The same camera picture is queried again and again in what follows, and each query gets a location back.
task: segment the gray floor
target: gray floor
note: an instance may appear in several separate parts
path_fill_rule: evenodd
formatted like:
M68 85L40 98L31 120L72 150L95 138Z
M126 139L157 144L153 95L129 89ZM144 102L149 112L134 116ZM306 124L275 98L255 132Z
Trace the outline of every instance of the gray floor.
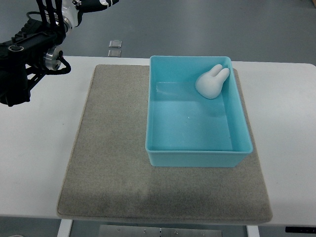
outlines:
M0 0L0 42L10 40L26 23L25 13L34 10L35 0ZM109 41L122 40L122 57L222 55L233 61L316 65L315 39L312 0L120 0L105 11L84 14L62 47L65 55L106 57ZM27 226L34 231L25 237L44 236L43 228L55 233L56 220L44 222L1 217L0 237ZM93 236L98 224L75 222L72 236ZM244 230L235 236L245 236ZM260 227L260 234L302 236L285 234L284 227Z

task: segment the turquoise container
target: turquoise container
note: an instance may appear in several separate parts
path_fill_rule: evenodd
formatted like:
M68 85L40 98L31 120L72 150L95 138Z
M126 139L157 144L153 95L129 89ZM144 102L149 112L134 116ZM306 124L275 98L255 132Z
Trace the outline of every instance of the turquoise container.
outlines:
M221 94L195 82L216 64L230 69ZM229 57L152 56L146 151L153 166L234 167L253 150Z

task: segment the rabbit ear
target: rabbit ear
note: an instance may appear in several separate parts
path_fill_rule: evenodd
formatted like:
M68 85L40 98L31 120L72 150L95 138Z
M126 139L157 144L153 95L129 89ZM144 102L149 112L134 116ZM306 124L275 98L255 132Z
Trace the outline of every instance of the rabbit ear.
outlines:
M223 66L220 64L217 64L211 70L209 70L208 74L212 77L215 77L222 69L223 69Z
M215 77L219 80L225 81L229 76L230 70L228 68L224 68L221 70Z

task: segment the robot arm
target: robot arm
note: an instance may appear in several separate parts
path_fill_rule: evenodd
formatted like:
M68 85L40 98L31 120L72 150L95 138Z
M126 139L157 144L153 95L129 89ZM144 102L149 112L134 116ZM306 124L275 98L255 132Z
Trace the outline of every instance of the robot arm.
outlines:
M55 0L53 6L52 0L45 4L37 0L41 21L29 17L10 41L0 43L0 103L29 102L31 89L45 75L69 73L71 67L59 45L81 23L84 13L107 9L118 1Z

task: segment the gray felt mat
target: gray felt mat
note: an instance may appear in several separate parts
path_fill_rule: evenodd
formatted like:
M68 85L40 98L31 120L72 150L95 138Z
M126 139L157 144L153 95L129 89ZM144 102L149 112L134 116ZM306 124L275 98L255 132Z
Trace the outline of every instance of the gray felt mat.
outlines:
M238 87L239 79L235 71ZM153 167L145 150L148 66L98 65L60 194L61 218L259 224L272 218L254 151L234 168Z

